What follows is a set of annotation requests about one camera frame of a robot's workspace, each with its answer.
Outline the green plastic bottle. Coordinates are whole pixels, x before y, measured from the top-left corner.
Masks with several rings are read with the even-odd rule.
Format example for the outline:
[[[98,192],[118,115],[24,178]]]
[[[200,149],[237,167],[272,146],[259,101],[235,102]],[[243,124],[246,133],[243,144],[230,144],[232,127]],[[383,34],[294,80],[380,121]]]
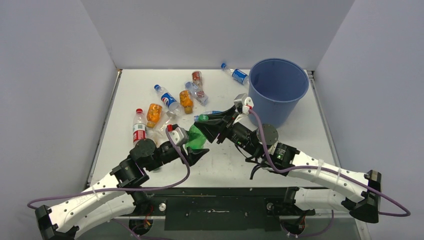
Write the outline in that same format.
[[[186,148],[190,147],[192,150],[202,149],[206,143],[207,138],[194,124],[188,131],[188,142],[185,144]]]

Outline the crushed blue label bottle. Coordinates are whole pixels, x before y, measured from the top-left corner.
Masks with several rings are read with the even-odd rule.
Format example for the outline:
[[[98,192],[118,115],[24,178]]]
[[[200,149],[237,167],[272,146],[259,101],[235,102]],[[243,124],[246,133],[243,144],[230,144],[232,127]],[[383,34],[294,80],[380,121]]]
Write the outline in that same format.
[[[218,113],[221,113],[221,111],[217,111],[217,110],[206,111],[206,112],[203,112],[203,113],[202,113],[202,114],[200,114],[200,115],[195,115],[195,116],[193,117],[193,120],[194,120],[195,122],[203,122],[203,121],[207,121],[207,120],[209,119],[209,115],[212,115],[212,114],[218,114]]]

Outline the blue plastic bin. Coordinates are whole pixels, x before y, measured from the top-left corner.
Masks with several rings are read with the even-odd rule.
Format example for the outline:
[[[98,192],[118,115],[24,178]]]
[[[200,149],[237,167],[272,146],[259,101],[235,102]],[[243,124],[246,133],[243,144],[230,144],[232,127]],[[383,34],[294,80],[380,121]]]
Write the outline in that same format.
[[[282,58],[257,62],[249,72],[248,96],[261,123],[281,127],[309,89],[307,73]]]

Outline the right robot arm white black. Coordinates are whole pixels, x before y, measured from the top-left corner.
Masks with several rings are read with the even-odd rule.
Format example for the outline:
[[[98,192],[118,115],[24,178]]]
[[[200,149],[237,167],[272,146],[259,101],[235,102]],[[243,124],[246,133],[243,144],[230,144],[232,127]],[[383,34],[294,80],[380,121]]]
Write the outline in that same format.
[[[382,175],[370,170],[355,172],[328,164],[278,140],[277,129],[263,123],[250,130],[240,123],[244,115],[235,107],[224,112],[204,115],[194,125],[212,143],[228,139],[250,156],[247,162],[257,163],[270,173],[299,178],[320,185],[321,189],[295,187],[283,199],[289,214],[303,210],[336,210],[353,218],[376,224],[379,222]]]

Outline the red cap red label bottle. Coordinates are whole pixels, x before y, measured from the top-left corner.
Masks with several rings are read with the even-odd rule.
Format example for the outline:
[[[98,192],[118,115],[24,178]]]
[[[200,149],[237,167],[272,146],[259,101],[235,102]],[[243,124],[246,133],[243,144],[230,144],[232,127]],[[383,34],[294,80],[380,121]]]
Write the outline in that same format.
[[[146,117],[141,108],[135,110],[132,124],[132,143],[135,146],[140,140],[146,139]]]

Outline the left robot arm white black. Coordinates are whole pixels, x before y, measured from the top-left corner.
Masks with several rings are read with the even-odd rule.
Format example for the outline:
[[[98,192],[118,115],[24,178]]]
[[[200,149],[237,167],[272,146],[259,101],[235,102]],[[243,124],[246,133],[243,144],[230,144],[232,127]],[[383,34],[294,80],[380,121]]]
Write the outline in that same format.
[[[153,171],[180,159],[189,169],[208,148],[184,148],[187,131],[177,125],[166,133],[168,141],[157,146],[149,138],[139,140],[129,155],[111,172],[81,193],[66,195],[64,202],[41,205],[35,209],[37,226],[44,240],[74,240],[87,230],[115,217],[135,213],[144,215],[149,210],[149,192],[161,191],[185,182],[189,174],[176,183],[161,187],[145,187],[148,171]]]

